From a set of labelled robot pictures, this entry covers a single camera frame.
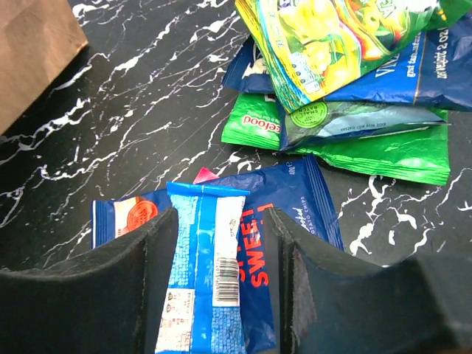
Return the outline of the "blue sweet chilli chips bag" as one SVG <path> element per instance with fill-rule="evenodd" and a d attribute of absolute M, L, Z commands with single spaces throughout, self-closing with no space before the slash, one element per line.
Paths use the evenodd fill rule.
<path fill-rule="evenodd" d="M 336 248 L 343 246 L 333 201 L 318 164 L 313 156 L 306 156 L 197 185 L 249 191 L 237 233 L 244 353 L 273 349 L 276 339 L 263 239 L 264 211 L 280 208 L 312 235 Z M 91 244 L 98 247 L 123 236 L 168 207 L 173 205 L 167 187 L 118 201 L 94 201 Z"/>

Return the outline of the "yellow green snack bag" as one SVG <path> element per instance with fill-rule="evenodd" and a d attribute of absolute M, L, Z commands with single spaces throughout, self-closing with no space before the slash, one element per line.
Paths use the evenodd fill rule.
<path fill-rule="evenodd" d="M 236 1 L 282 107 L 292 113 L 377 69 L 470 1 Z"/>

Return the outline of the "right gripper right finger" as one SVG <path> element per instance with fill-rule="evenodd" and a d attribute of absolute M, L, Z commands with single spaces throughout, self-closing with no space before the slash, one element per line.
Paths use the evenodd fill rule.
<path fill-rule="evenodd" d="M 415 254 L 387 268 L 265 213 L 278 353 L 469 353 L 471 256 Z"/>

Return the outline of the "light blue wafer packet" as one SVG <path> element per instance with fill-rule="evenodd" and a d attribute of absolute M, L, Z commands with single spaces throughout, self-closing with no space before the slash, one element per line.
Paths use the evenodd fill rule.
<path fill-rule="evenodd" d="M 168 183 L 178 239 L 156 353 L 244 353 L 237 246 L 247 190 Z"/>

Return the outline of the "green cassava chips bag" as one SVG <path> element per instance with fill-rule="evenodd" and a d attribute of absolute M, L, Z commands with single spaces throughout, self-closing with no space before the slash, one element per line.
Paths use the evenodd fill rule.
<path fill-rule="evenodd" d="M 278 151 L 280 118 L 273 94 L 240 94 L 221 141 Z M 311 145 L 294 151 L 314 154 L 333 167 L 422 184 L 444 185 L 450 174 L 448 126 L 394 135 Z"/>

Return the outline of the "brown paper bag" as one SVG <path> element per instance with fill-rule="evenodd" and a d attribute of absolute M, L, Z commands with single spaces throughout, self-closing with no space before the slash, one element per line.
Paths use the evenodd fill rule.
<path fill-rule="evenodd" d="M 1 2 L 1 132 L 87 44 L 67 1 Z"/>

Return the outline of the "red snack packet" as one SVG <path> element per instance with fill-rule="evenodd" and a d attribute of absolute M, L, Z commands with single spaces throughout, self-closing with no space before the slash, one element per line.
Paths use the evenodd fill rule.
<path fill-rule="evenodd" d="M 218 179 L 219 176 L 217 176 L 216 174 L 214 174 L 211 170 L 205 168 L 205 167 L 202 167 L 197 176 L 194 178 L 193 180 L 193 183 L 194 184 L 200 184 L 200 183 L 203 183 L 203 182 L 206 182 L 206 181 L 212 181 L 212 180 L 215 180 L 215 179 Z"/>

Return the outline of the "dark blue potato chips bag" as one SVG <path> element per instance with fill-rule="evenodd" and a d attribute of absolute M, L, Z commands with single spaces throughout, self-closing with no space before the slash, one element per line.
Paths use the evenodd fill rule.
<path fill-rule="evenodd" d="M 276 96 L 266 62 L 251 35 L 230 63 L 223 84 L 241 93 Z M 449 27 L 419 32 L 393 58 L 317 101 L 321 100 L 470 110 L 471 10 Z"/>

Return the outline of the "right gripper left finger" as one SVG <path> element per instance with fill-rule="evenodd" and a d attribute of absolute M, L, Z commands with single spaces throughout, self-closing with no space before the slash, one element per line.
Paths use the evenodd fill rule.
<path fill-rule="evenodd" d="M 3 353 L 152 353 L 178 236 L 168 208 L 45 269 L 1 272 Z"/>

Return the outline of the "blue Burts chips bag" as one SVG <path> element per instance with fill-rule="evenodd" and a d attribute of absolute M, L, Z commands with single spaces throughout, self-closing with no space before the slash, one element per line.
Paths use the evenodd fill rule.
<path fill-rule="evenodd" d="M 447 115 L 437 108 L 347 101 L 318 101 L 292 113 L 278 109 L 281 151 L 444 125 Z"/>

